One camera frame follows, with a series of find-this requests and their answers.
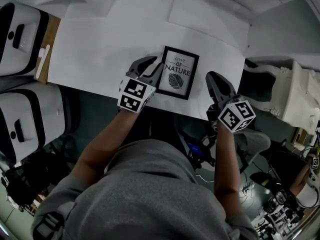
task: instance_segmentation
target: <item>white cable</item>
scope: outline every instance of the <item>white cable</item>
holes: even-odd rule
[[[215,182],[214,180],[212,180],[212,181],[206,181],[204,178],[202,178],[202,176],[201,175],[199,175],[199,174],[196,174],[195,176],[199,176],[203,181],[205,181],[206,183],[210,183],[210,182]]]

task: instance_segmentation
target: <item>picture frame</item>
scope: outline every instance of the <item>picture frame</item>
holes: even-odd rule
[[[164,67],[156,85],[156,93],[188,100],[199,62],[199,55],[165,46],[161,62],[164,63]]]

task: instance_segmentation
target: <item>dark floor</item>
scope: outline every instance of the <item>dark floor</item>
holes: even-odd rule
[[[80,100],[80,123],[75,132],[71,134],[73,140],[68,142],[66,147],[66,155],[73,159],[78,159],[82,150],[86,145],[104,129],[116,116],[118,112],[117,100],[110,97],[101,96],[85,91],[79,91]],[[289,138],[292,127],[269,113],[255,110],[257,130],[267,134],[271,140],[281,142],[285,138]],[[182,127],[183,130],[190,135],[199,136],[203,134],[202,121],[200,119],[175,115],[176,127]],[[55,140],[54,143],[59,146],[64,136]],[[264,157],[258,155],[254,159],[254,163],[264,172],[267,172],[269,166]],[[250,175],[259,172],[253,163],[241,174],[241,189],[243,186],[250,184]],[[214,172],[207,169],[199,169],[196,171],[198,183],[207,187],[211,191],[214,189]],[[260,185],[255,185],[246,195],[240,192],[241,205],[245,213],[254,219],[259,213],[262,205],[271,197],[271,194]]]

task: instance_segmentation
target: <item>white table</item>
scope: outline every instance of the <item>white table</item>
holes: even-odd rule
[[[223,40],[225,29],[219,39],[212,37],[222,33],[219,29],[210,30],[209,34],[201,29],[204,23],[215,29],[215,21],[205,22],[208,14],[199,13],[201,7],[191,12],[193,19],[199,17],[200,22],[195,21],[192,29],[192,21],[186,23],[187,27],[169,23],[173,4],[174,0],[115,0],[106,18],[63,19],[52,51],[48,81],[117,99],[120,82],[131,63],[149,55],[161,58],[164,46],[169,46],[199,55],[189,99],[156,93],[148,105],[207,120],[206,111],[213,103],[205,81],[207,72],[222,74],[238,90],[245,58],[239,49]],[[174,9],[184,10],[179,3]],[[209,16],[223,20],[221,13],[215,12]]]

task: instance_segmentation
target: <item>leaf illustration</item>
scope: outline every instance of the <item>leaf illustration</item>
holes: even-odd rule
[[[173,89],[182,89],[184,81],[180,75],[171,73],[169,74],[169,85],[171,85]]]

